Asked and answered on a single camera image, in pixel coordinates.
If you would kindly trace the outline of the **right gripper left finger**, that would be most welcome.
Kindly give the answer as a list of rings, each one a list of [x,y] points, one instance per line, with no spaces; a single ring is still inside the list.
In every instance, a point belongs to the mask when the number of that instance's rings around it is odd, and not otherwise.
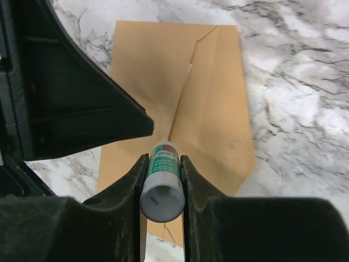
[[[1,261],[144,261],[144,154],[115,183],[80,203],[56,196],[25,164],[1,166]]]

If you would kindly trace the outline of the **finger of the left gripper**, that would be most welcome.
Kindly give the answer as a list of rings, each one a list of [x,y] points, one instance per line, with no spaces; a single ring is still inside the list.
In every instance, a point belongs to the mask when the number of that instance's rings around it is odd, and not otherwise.
[[[1,196],[52,194],[28,161],[153,129],[145,109],[69,37],[49,1],[1,1]]]

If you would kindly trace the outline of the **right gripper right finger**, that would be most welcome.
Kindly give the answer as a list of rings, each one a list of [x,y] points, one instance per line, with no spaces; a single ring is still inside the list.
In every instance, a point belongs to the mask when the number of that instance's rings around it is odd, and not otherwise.
[[[348,230],[320,198],[236,198],[180,159],[186,261],[348,261]]]

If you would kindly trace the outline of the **green white glue stick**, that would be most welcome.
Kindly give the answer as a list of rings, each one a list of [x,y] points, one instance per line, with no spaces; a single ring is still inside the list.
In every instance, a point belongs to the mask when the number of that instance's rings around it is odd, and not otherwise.
[[[179,154],[173,143],[162,141],[152,151],[140,196],[140,209],[157,223],[176,219],[185,206]]]

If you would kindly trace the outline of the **brown paper envelope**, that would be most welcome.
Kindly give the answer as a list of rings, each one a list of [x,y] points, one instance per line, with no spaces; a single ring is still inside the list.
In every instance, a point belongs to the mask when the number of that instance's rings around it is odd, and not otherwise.
[[[154,132],[102,147],[98,190],[164,140],[226,195],[252,173],[256,159],[236,26],[117,21],[110,76],[145,108]]]

